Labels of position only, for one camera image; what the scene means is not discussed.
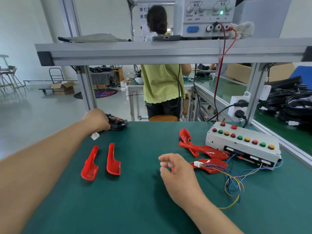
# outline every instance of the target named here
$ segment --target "wooden stool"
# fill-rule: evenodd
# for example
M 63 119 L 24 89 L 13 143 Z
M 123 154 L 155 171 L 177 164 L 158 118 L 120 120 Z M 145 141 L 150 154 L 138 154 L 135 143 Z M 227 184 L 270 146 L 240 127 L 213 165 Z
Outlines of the wooden stool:
M 178 121 L 178 119 L 173 115 L 157 115 L 150 118 L 149 121 Z

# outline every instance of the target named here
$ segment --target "control box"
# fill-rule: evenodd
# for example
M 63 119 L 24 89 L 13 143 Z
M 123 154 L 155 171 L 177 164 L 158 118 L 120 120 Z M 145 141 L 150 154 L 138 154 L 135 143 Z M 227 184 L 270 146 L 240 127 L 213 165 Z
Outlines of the control box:
M 174 35 L 182 37 L 222 37 L 222 23 L 230 27 L 236 0 L 175 0 Z
M 225 122 L 208 131 L 206 145 L 269 169 L 281 162 L 278 138 Z

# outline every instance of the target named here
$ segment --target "black pants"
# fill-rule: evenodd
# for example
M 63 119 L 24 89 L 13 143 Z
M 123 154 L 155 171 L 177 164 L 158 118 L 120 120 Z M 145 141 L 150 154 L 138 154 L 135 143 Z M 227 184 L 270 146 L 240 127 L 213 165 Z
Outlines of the black pants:
M 147 115 L 149 116 L 149 119 L 157 115 L 173 115 L 173 116 L 176 116 L 177 118 L 180 118 L 180 112 L 181 112 L 181 99 L 180 98 L 174 98 L 166 102 L 157 103 L 157 104 L 149 104 L 147 102 L 145 103 L 146 103 Z

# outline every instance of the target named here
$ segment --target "green shirt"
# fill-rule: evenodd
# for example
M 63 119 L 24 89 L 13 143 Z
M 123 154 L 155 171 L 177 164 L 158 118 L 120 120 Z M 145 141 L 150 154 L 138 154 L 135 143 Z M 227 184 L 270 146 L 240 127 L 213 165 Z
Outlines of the green shirt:
M 144 100 L 161 103 L 178 97 L 179 64 L 141 65 L 144 79 Z M 185 99 L 182 68 L 179 75 L 180 97 Z

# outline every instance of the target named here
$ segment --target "forearm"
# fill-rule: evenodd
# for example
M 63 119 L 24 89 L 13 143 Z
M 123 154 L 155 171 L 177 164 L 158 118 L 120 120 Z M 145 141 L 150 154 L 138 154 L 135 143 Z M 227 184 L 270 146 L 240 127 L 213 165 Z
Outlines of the forearm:
M 191 64 L 181 64 L 182 74 L 189 76 L 192 71 Z
M 183 209 L 196 224 L 201 234 L 243 233 L 203 193 L 197 194 L 197 197 L 189 201 Z
M 0 233 L 22 231 L 90 133 L 76 122 L 0 161 Z

